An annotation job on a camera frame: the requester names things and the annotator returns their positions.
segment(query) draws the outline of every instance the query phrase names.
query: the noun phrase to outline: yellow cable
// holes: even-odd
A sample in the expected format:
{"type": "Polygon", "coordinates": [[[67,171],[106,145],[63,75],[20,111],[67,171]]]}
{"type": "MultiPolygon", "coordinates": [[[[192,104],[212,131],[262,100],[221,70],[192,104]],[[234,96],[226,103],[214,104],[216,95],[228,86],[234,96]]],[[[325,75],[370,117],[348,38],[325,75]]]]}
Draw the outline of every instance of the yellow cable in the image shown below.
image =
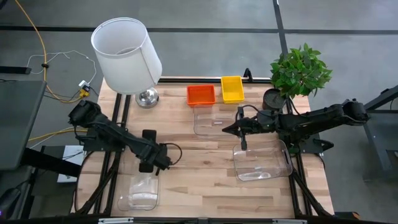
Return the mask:
{"type": "MultiPolygon", "coordinates": [[[[47,64],[47,53],[45,51],[45,47],[44,47],[44,42],[42,39],[42,36],[40,35],[39,31],[37,30],[35,24],[33,23],[32,19],[30,19],[30,17],[28,16],[28,14],[25,12],[24,8],[21,6],[21,4],[19,4],[18,0],[15,0],[15,2],[17,3],[17,5],[19,6],[19,9],[21,9],[21,11],[25,14],[27,20],[30,22],[30,24],[32,24],[33,28],[36,31],[37,36],[39,36],[40,42],[42,43],[42,47],[43,47],[43,52],[44,52],[44,64],[47,64]]],[[[44,68],[44,81],[47,81],[47,69],[44,68]]],[[[49,90],[49,92],[51,93],[52,96],[54,96],[56,99],[58,99],[59,101],[61,101],[62,103],[74,103],[80,99],[82,99],[83,97],[79,97],[75,100],[71,100],[71,101],[66,101],[66,100],[62,100],[61,98],[59,98],[57,95],[55,95],[53,93],[53,91],[50,89],[49,85],[47,84],[47,89],[49,90]]]]}
{"type": "MultiPolygon", "coordinates": [[[[63,134],[63,133],[69,133],[69,132],[74,132],[74,131],[75,131],[75,130],[56,131],[56,132],[53,132],[53,133],[44,134],[44,135],[39,136],[39,137],[31,138],[31,139],[29,139],[28,141],[38,140],[38,139],[45,138],[45,137],[50,136],[50,135],[53,135],[53,134],[63,134]]],[[[76,130],[76,132],[86,133],[87,130],[76,130]]]]}

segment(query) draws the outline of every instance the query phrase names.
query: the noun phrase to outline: white cable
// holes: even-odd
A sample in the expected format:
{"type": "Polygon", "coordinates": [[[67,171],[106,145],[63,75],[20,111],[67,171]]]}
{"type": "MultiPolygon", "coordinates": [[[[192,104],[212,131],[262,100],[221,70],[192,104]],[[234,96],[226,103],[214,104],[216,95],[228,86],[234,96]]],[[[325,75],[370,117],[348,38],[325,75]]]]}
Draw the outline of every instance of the white cable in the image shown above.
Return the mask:
{"type": "MultiPolygon", "coordinates": [[[[82,54],[82,53],[80,53],[80,52],[78,52],[78,51],[76,51],[76,50],[71,50],[71,51],[68,51],[68,52],[47,53],[47,55],[54,55],[54,57],[52,57],[50,60],[47,61],[47,64],[48,64],[49,62],[51,62],[51,60],[53,60],[56,56],[58,56],[58,55],[60,55],[60,54],[63,54],[67,59],[70,59],[70,57],[68,57],[67,54],[72,53],[72,52],[74,52],[74,53],[76,53],[76,54],[80,54],[81,56],[84,56],[87,60],[93,62],[93,66],[94,66],[94,75],[93,75],[93,77],[92,77],[92,78],[89,80],[89,82],[88,82],[88,84],[90,84],[90,83],[93,81],[95,75],[97,74],[97,69],[96,69],[96,67],[95,67],[95,61],[93,61],[92,59],[90,59],[89,57],[87,57],[85,54],[82,54]]],[[[27,61],[26,67],[29,67],[30,60],[32,59],[32,57],[44,57],[44,55],[32,55],[32,56],[30,56],[29,59],[28,59],[28,61],[27,61]]],[[[43,71],[44,71],[44,68],[43,68],[40,72],[37,72],[37,73],[31,72],[31,73],[32,73],[32,74],[35,74],[35,75],[38,75],[38,74],[42,73],[43,71]]]]}
{"type": "MultiPolygon", "coordinates": [[[[74,127],[65,128],[65,129],[63,129],[63,130],[61,130],[61,131],[66,131],[66,130],[72,129],[72,128],[74,128],[74,127]]],[[[29,147],[29,148],[33,149],[34,147],[38,146],[39,144],[42,144],[43,142],[49,140],[50,138],[52,138],[52,137],[54,137],[54,136],[56,136],[56,135],[57,135],[57,134],[53,134],[53,135],[51,135],[51,136],[45,138],[44,140],[39,141],[38,143],[36,143],[35,145],[33,145],[32,147],[29,147]]]]}

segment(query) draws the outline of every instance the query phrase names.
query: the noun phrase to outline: yellow bin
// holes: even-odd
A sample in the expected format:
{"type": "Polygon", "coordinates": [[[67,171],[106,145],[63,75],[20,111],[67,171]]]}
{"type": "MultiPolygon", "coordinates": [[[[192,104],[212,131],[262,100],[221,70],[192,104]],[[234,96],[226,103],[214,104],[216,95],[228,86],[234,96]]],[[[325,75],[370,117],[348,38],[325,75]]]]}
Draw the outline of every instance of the yellow bin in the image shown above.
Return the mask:
{"type": "Polygon", "coordinates": [[[224,103],[239,103],[244,100],[242,78],[240,76],[221,77],[224,103]]]}

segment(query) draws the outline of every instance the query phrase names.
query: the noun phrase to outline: orange bin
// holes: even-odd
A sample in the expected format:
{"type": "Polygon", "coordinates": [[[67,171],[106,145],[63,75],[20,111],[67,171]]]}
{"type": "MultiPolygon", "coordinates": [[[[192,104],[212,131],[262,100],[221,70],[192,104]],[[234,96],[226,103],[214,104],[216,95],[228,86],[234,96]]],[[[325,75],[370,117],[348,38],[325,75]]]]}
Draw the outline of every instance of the orange bin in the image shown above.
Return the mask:
{"type": "Polygon", "coordinates": [[[216,103],[214,85],[190,85],[187,86],[187,104],[213,105],[216,103]]]}

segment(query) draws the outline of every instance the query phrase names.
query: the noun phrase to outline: clear plastic container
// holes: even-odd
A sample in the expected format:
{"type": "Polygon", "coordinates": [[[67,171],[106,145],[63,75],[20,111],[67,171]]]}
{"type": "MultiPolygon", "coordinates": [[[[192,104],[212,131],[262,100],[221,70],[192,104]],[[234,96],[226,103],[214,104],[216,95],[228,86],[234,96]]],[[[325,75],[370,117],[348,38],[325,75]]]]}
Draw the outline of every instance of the clear plastic container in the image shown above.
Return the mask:
{"type": "Polygon", "coordinates": [[[126,150],[122,157],[122,187],[118,200],[120,211],[152,210],[159,198],[159,176],[139,172],[140,160],[126,150]]]}
{"type": "Polygon", "coordinates": [[[193,107],[193,130],[199,136],[231,136],[224,133],[223,128],[232,125],[235,122],[235,114],[238,111],[238,105],[215,104],[195,105],[193,107]]]}
{"type": "Polygon", "coordinates": [[[241,145],[233,149],[233,161],[239,180],[261,180],[285,177],[292,173],[292,162],[286,145],[281,140],[249,142],[248,149],[241,145]]]}

